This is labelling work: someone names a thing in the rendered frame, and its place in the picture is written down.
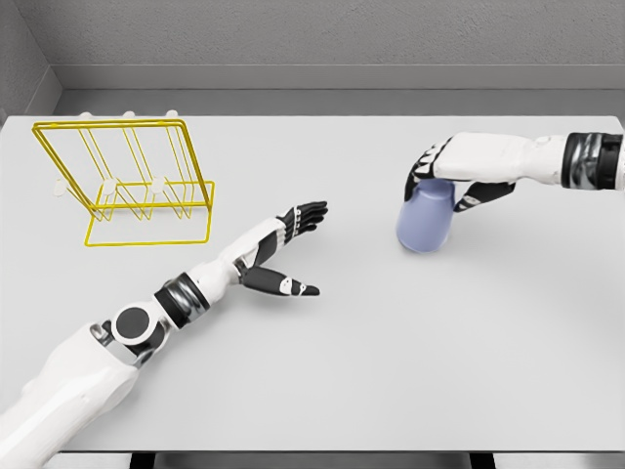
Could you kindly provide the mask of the light blue cup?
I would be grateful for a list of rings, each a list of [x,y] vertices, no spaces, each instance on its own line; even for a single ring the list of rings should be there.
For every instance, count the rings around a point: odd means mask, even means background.
[[[396,225],[399,242],[418,253],[439,250],[446,242],[455,205],[455,185],[441,179],[421,182],[401,206]]]

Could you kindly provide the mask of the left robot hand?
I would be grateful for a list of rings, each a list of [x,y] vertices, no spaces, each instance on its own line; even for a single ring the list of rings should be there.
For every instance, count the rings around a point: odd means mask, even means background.
[[[326,201],[289,208],[268,218],[224,249],[219,259],[234,268],[234,282],[277,296],[318,296],[319,289],[306,285],[264,264],[293,238],[314,231],[328,212]]]

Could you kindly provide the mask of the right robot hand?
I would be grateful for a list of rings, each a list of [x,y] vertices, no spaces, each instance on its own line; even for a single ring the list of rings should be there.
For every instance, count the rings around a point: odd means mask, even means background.
[[[413,164],[405,187],[409,200],[426,180],[469,182],[453,211],[467,211],[511,194],[521,177],[518,156],[526,139],[518,136],[469,133],[432,145]]]

